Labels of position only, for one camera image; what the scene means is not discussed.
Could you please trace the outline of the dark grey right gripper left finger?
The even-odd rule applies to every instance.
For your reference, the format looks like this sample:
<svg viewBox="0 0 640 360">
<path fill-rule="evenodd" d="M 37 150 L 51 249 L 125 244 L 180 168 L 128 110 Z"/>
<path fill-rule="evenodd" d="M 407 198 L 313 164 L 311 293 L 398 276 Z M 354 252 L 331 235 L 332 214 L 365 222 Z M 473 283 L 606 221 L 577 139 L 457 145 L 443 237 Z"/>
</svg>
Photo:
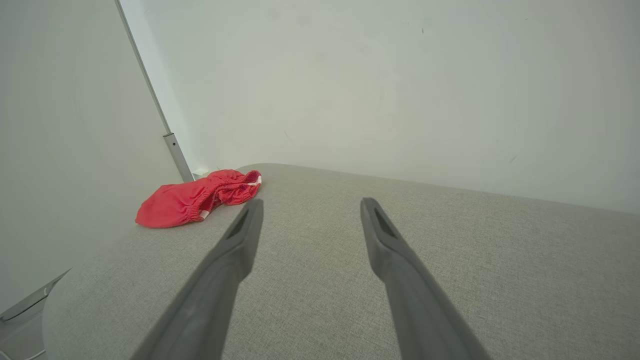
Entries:
<svg viewBox="0 0 640 360">
<path fill-rule="evenodd" d="M 264 203 L 245 203 L 131 360 L 221 360 L 238 287 L 253 269 Z"/>
</svg>

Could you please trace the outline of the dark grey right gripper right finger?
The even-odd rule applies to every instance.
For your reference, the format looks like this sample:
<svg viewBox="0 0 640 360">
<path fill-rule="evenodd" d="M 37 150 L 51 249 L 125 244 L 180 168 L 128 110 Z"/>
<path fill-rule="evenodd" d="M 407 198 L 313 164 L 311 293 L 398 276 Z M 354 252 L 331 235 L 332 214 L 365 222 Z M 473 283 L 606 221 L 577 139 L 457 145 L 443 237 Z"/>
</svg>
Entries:
<svg viewBox="0 0 640 360">
<path fill-rule="evenodd" d="M 382 206 L 366 197 L 359 213 L 371 269 L 386 289 L 402 360 L 492 360 Z"/>
</svg>

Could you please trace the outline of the red shorts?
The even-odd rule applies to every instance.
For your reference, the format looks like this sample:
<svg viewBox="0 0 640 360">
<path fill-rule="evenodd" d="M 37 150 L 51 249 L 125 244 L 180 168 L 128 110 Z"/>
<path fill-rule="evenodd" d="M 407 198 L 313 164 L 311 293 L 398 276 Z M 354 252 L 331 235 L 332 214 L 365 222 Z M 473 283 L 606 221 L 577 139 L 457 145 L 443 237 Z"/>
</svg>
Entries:
<svg viewBox="0 0 640 360">
<path fill-rule="evenodd" d="M 218 207 L 252 200 L 262 182 L 262 175 L 256 170 L 218 170 L 192 182 L 167 184 L 142 203 L 135 223 L 151 229 L 200 223 Z"/>
</svg>

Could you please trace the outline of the grey metal pole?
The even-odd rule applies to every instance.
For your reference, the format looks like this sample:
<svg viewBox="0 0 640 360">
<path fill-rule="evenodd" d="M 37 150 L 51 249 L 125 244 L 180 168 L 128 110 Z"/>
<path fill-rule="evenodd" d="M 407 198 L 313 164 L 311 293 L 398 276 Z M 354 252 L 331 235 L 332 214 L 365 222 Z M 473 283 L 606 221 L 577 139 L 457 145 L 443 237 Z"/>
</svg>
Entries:
<svg viewBox="0 0 640 360">
<path fill-rule="evenodd" d="M 164 142 L 170 152 L 171 157 L 173 158 L 174 164 L 180 174 L 180 177 L 184 183 L 194 182 L 194 175 L 192 174 L 189 164 L 183 154 L 182 148 L 179 145 L 178 138 L 175 133 L 171 130 L 169 121 L 167 120 L 166 114 L 162 108 L 162 103 L 158 98 L 158 94 L 153 85 L 153 80 L 149 73 L 149 68 L 145 63 L 145 59 L 143 57 L 143 53 L 148 51 L 149 46 L 146 44 L 144 39 L 137 40 L 136 33 L 140 33 L 142 29 L 140 25 L 131 25 L 130 20 L 135 20 L 137 15 L 141 15 L 140 7 L 137 6 L 136 0 L 113 0 L 116 8 L 118 9 L 119 16 L 122 20 L 123 27 L 125 28 L 126 35 L 130 41 L 132 50 L 134 51 L 135 58 L 137 59 L 139 68 L 142 71 L 142 77 L 146 82 L 146 86 L 150 92 L 151 99 L 155 105 L 155 108 L 158 112 L 158 116 L 162 123 L 162 127 L 164 128 L 165 134 L 163 134 Z"/>
</svg>

